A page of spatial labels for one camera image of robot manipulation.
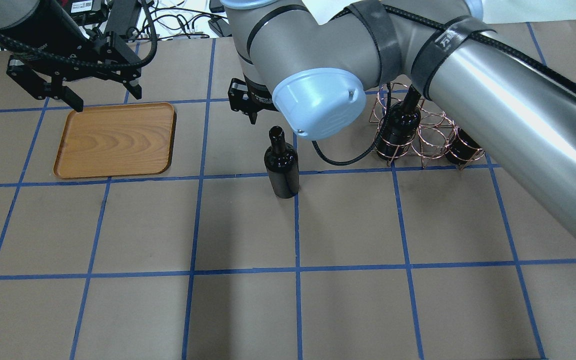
cable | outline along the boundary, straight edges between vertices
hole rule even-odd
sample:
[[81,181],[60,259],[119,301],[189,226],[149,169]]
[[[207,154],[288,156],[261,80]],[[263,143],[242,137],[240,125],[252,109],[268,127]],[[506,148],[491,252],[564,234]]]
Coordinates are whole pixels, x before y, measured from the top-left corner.
[[[177,3],[177,4],[170,5],[169,7],[172,7],[172,8],[180,7],[180,6],[183,5],[185,2],[186,2],[186,0],[183,0],[183,1],[179,2],[179,3]],[[165,9],[166,9],[166,7],[159,7],[159,6],[160,6],[160,0],[157,0],[157,4],[154,5],[154,6],[152,6],[152,8],[154,9],[154,10],[153,10],[153,13],[156,13],[156,12],[158,12],[159,10],[165,10]]]
[[219,19],[218,17],[212,16],[211,14],[196,14],[192,18],[190,18],[190,29],[195,29],[195,22],[197,22],[201,18],[211,18],[211,19]]
[[195,10],[195,9],[187,9],[185,7],[175,7],[175,6],[171,6],[171,7],[162,7],[159,10],[178,10],[181,12],[191,12],[191,13],[197,13],[197,14],[205,14],[208,16],[213,16],[215,18],[220,18],[220,19],[228,19],[226,16],[222,16],[221,14],[215,14],[215,13],[209,13],[206,11],[201,11],[201,10]]
[[[203,32],[179,32],[178,34],[160,37],[159,40],[166,41],[168,39],[179,37],[188,37],[188,39],[192,39],[192,37],[198,37],[199,39],[210,39],[210,35],[205,34]],[[148,38],[136,38],[134,40],[135,41],[148,40]]]
[[366,151],[362,152],[361,155],[355,157],[352,160],[348,160],[348,161],[334,161],[329,159],[328,157],[326,157],[326,155],[324,155],[324,153],[322,152],[322,150],[320,149],[319,144],[317,143],[317,141],[313,141],[312,142],[312,146],[313,148],[315,148],[315,152],[317,153],[317,155],[319,155],[319,157],[327,162],[328,164],[332,165],[332,166],[336,166],[336,167],[343,167],[343,166],[349,166],[350,164],[354,164],[356,162],[358,162],[359,160],[363,159],[366,157],[366,155],[370,154],[371,151],[373,151],[375,149],[375,146],[377,146],[377,143],[379,142],[379,140],[382,138],[382,136],[384,135],[384,131],[386,130],[386,119],[388,119],[388,116],[390,115],[391,112],[391,101],[393,98],[393,89],[391,89],[391,84],[390,82],[386,83],[386,88],[388,89],[388,96],[386,98],[386,113],[384,114],[384,116],[382,117],[381,123],[380,123],[380,128],[379,131],[377,132],[377,135],[375,135],[374,140],[372,141],[372,144],[370,144],[370,147],[366,149]]
[[[390,5],[383,5],[383,7],[386,9],[386,12],[388,12],[390,14],[394,14],[396,16],[399,16],[400,18],[404,18],[406,20],[410,20],[410,21],[413,21],[415,23],[425,25],[426,27],[429,27],[429,28],[432,28],[435,30],[439,30],[441,32],[445,32],[446,29],[448,29],[448,27],[445,24],[437,22],[437,21],[433,21],[429,18],[425,18],[425,17],[420,16],[418,14],[410,13],[408,11],[405,11],[403,9],[399,9],[397,7],[393,7]],[[501,41],[490,38],[490,37],[488,37],[484,34],[480,34],[480,33],[472,34],[471,36],[469,36],[469,39],[472,39],[472,40],[474,40],[480,44],[491,46],[492,48],[495,48],[495,49],[505,53],[506,55],[510,55],[510,57],[513,57],[514,59],[517,59],[517,60],[523,62],[524,64],[526,64],[527,66],[529,66],[533,70],[537,71],[538,73],[542,73],[542,75],[544,75],[546,78],[548,78],[549,80],[551,80],[555,84],[559,85],[563,89],[566,89],[567,91],[576,95],[576,83],[574,83],[572,80],[565,77],[564,75],[561,75],[557,71],[551,69],[550,67],[540,63],[539,61],[533,59],[532,57],[524,54],[523,52],[521,52],[519,50],[517,50],[516,48],[509,46],[509,45],[506,45],[505,43],[503,43]]]
[[148,25],[152,34],[150,35],[150,51],[144,57],[144,59],[137,61],[135,63],[127,63],[127,64],[105,64],[105,63],[90,63],[87,61],[80,61],[75,59],[70,59],[68,57],[63,57],[61,55],[52,54],[50,52],[46,52],[43,50],[39,50],[39,48],[32,47],[21,41],[17,41],[16,39],[10,38],[3,34],[0,34],[0,44],[3,45],[5,48],[13,51],[14,53],[29,53],[30,55],[35,55],[41,59],[52,60],[54,62],[60,64],[66,64],[68,66],[73,66],[76,68],[87,68],[87,69],[94,69],[94,70],[106,70],[106,71],[115,71],[115,70],[131,70],[131,69],[139,69],[143,68],[144,66],[148,65],[153,61],[155,54],[157,53],[157,40],[156,30],[155,30],[155,23],[153,22],[153,18],[151,17],[150,11],[148,11],[148,4],[147,0],[141,0],[141,7],[146,14],[146,20],[148,21]]

wood grain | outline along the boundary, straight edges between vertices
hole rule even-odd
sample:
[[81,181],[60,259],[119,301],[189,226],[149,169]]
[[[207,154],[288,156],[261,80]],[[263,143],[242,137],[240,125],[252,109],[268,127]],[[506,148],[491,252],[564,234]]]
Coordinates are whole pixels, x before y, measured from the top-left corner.
[[72,111],[54,174],[80,179],[162,173],[170,166],[175,121],[175,109],[167,102]]

wire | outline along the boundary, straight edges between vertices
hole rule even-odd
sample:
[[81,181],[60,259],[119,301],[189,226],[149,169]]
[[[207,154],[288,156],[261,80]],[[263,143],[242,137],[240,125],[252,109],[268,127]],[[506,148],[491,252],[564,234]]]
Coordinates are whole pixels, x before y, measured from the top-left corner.
[[[205,34],[203,32],[179,32],[178,34],[160,37],[159,40],[160,41],[166,41],[169,39],[179,38],[179,37],[187,37],[188,39],[192,39],[192,37],[198,37],[199,39],[210,39],[210,35]],[[134,40],[135,41],[141,41],[141,40],[148,40],[148,38],[136,38]]]
[[[170,7],[172,8],[176,8],[176,7],[180,7],[181,5],[183,5],[186,2],[186,0],[183,0],[177,4],[171,5]],[[152,6],[152,8],[154,9],[153,13],[159,11],[159,10],[164,10],[166,9],[166,7],[159,7],[160,6],[160,0],[157,0],[157,4]]]
[[323,161],[327,162],[328,164],[330,164],[332,166],[336,166],[336,167],[349,166],[350,164],[354,164],[354,163],[358,162],[359,160],[365,158],[366,155],[370,154],[371,151],[375,150],[375,146],[377,146],[377,143],[379,142],[379,140],[384,135],[384,131],[386,130],[386,120],[389,118],[389,116],[391,114],[391,102],[393,100],[393,94],[392,94],[393,89],[391,89],[391,83],[390,82],[386,83],[386,88],[388,89],[388,95],[386,97],[386,113],[382,117],[379,131],[377,132],[377,135],[375,135],[374,140],[370,144],[370,147],[367,148],[366,151],[362,152],[361,155],[355,157],[352,160],[335,161],[335,160],[331,160],[328,157],[326,157],[326,155],[324,155],[324,153],[320,149],[320,146],[317,143],[317,141],[313,141],[312,146],[313,146],[313,148],[315,148],[315,152],[317,153],[317,155],[319,155],[319,157]]
[[70,59],[68,57],[63,57],[61,55],[52,54],[50,52],[46,52],[43,50],[39,50],[39,48],[32,47],[21,41],[17,41],[16,39],[10,38],[6,35],[0,34],[0,44],[9,50],[12,50],[15,53],[29,53],[30,55],[35,55],[35,57],[39,57],[41,59],[52,60],[57,63],[66,64],[68,66],[73,66],[77,68],[87,68],[87,69],[95,69],[95,70],[106,70],[106,71],[116,71],[116,70],[130,70],[130,69],[139,69],[143,68],[144,66],[148,65],[153,61],[155,54],[157,53],[157,40],[155,39],[155,23],[153,22],[153,18],[151,17],[150,11],[148,11],[148,4],[147,0],[141,0],[141,7],[146,14],[146,20],[148,21],[148,25],[151,29],[152,34],[150,35],[150,51],[144,57],[144,59],[137,61],[135,63],[125,63],[125,64],[106,64],[106,63],[91,63],[87,61],[80,61],[75,59]]
[[195,9],[188,9],[186,7],[176,7],[176,6],[162,7],[160,9],[157,9],[156,11],[159,11],[159,10],[178,10],[181,12],[191,12],[191,13],[197,13],[197,14],[204,14],[204,15],[208,15],[208,16],[212,16],[212,17],[220,18],[220,19],[228,19],[226,16],[222,16],[221,14],[209,13],[206,11],[195,10]]

dark glass bottle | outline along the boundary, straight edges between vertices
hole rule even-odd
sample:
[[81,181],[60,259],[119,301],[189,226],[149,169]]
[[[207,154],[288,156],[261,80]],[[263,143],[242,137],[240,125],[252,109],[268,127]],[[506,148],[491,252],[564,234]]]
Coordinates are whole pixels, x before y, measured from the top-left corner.
[[466,164],[478,151],[480,144],[468,135],[461,127],[457,129],[457,135],[450,147],[446,150],[446,159],[455,164],[462,166]]
[[270,185],[274,194],[282,199],[290,199],[299,191],[299,166],[297,150],[286,143],[284,130],[273,126],[268,131],[270,147],[263,155]]
[[382,123],[385,130],[377,142],[377,155],[384,160],[392,160],[403,155],[407,146],[403,146],[415,136],[421,121],[417,106],[421,94],[410,86],[403,101],[390,107],[388,117]]

